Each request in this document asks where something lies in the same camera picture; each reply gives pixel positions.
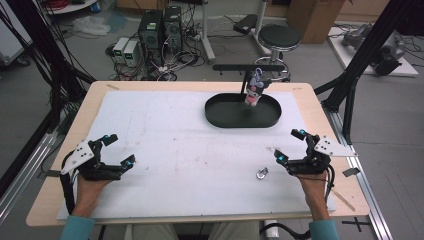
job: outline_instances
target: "cardboard box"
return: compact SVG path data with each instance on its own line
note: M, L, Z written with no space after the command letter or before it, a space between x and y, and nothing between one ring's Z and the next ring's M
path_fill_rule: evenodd
M288 25L302 36L302 43L324 43L345 0L296 0L287 13Z
M346 1L340 10L337 21L372 22L378 19L389 0L352 0Z
M268 1L265 8L265 16L267 17L286 17L289 9L290 1Z
M118 8L146 10L159 9L163 10L167 4L167 0L117 0Z

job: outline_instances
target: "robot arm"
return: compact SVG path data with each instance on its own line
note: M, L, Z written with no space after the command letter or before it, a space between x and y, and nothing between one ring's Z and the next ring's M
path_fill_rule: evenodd
M355 152L326 136L321 139L318 135L297 129L293 129L291 135L302 141L306 139L306 156L303 159L290 160L281 151L276 149L274 152L277 163L286 168L290 175L323 173L330 166L329 156L357 156Z
M116 134L105 135L95 141L83 141L64 159L61 174L65 175L72 169L78 169L84 179L89 181L120 180L122 174L133 167L134 155L121 161L118 166L110 166L101 162L103 144L109 146L118 140Z

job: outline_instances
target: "teal sleeve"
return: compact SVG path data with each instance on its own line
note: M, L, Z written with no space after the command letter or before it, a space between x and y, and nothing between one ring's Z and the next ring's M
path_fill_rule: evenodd
M68 216L60 240L87 240L94 226L94 219Z
M320 220L309 223L312 240L338 240L336 223L334 220Z

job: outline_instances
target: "black metal pole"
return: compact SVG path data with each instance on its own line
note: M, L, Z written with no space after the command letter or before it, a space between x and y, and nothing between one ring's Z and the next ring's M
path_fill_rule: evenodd
M321 94L333 88L329 97L322 102L323 108L327 108L332 112L337 112L340 104L346 98L345 115L343 118L343 135L349 144L351 144L350 128L357 82L371 60L393 33L396 26L405 18L408 10L417 1L418 0L389 1L370 33L353 56L346 70L338 78L314 90L316 94Z

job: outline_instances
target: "wrist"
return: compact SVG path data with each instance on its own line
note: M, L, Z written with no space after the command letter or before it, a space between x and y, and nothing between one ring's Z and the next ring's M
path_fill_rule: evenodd
M72 211L72 215L78 216L78 217L89 218L89 217L91 217L93 210L94 210L94 208L92 208L92 207L81 207L79 205L76 205L74 210Z
M330 219L325 201L309 201L308 206L311 210L312 219L314 221Z

